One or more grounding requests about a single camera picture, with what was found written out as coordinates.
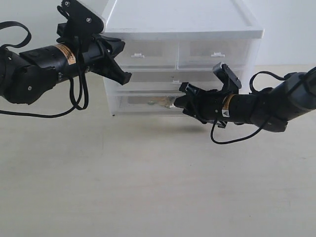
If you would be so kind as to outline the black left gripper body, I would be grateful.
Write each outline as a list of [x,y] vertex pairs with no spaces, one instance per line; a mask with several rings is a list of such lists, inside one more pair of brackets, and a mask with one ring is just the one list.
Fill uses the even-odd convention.
[[79,41],[79,66],[81,69],[93,72],[95,74],[106,74],[108,68],[108,49],[111,46],[107,43],[104,35],[93,35],[89,38]]

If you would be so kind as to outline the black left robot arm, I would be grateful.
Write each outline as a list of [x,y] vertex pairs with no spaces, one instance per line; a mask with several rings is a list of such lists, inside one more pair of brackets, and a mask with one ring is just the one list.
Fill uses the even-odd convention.
[[0,51],[0,95],[12,104],[32,104],[55,85],[80,74],[93,72],[120,85],[132,74],[115,61],[125,42],[104,35],[93,35],[86,45],[66,39],[59,44],[16,54]]

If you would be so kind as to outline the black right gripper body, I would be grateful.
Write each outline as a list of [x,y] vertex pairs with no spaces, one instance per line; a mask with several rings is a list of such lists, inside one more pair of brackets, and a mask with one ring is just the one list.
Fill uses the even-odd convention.
[[223,119],[222,109],[228,95],[228,92],[212,89],[205,91],[203,95],[196,98],[187,96],[194,104],[196,110],[196,116],[191,117],[203,124],[226,125],[227,122]]

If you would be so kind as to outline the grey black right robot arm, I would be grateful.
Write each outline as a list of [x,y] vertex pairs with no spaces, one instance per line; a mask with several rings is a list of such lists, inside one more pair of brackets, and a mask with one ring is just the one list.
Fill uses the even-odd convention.
[[289,121],[316,109],[316,70],[288,73],[283,77],[266,71],[281,81],[277,87],[260,91],[249,81],[250,93],[241,94],[241,81],[227,64],[213,67],[222,89],[203,90],[188,82],[179,90],[184,95],[174,101],[183,114],[203,124],[225,128],[227,123],[251,124],[269,132],[284,132]]

